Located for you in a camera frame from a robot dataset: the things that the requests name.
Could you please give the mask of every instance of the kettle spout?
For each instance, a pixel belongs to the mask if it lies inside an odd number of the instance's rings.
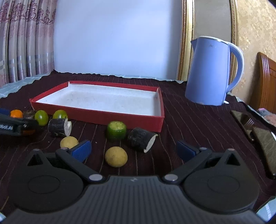
[[[191,41],[192,47],[193,47],[193,51],[195,52],[195,48],[197,46],[197,39],[194,39]]]

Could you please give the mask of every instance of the gold molding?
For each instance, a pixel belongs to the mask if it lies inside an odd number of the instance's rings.
[[[238,6],[237,0],[229,0],[230,3],[230,12],[231,12],[231,42],[238,46]],[[237,72],[237,60],[235,56],[231,53],[230,58],[230,76],[229,76],[229,83],[231,83]]]
[[[177,80],[187,81],[190,69],[194,29],[194,0],[182,1],[182,35],[180,42],[180,55]]]

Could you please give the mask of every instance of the kettle handle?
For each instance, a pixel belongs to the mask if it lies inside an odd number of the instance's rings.
[[[233,82],[231,82],[229,84],[229,86],[227,87],[226,92],[231,91],[239,83],[239,81],[242,78],[243,69],[244,69],[244,58],[243,58],[242,50],[239,47],[237,47],[236,45],[234,45],[233,43],[230,43],[230,42],[228,42],[228,46],[229,46],[230,52],[233,53],[235,55],[235,57],[237,58],[238,70],[237,70],[236,77],[234,78]]]

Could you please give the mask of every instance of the yellow ball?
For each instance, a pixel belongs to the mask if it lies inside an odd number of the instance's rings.
[[[121,147],[114,146],[105,153],[105,161],[112,167],[121,167],[126,164],[128,155]]]
[[[79,141],[72,136],[67,136],[60,141],[60,147],[73,148],[79,143]]]

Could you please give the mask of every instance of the green lime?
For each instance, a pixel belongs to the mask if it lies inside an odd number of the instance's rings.
[[[53,119],[58,119],[58,118],[68,118],[68,115],[64,110],[57,110],[53,114]]]
[[[35,115],[34,119],[37,120],[39,126],[45,126],[48,123],[48,114],[44,110],[38,110]]]
[[[108,140],[122,140],[126,136],[126,125],[121,121],[112,121],[107,125],[106,136]]]

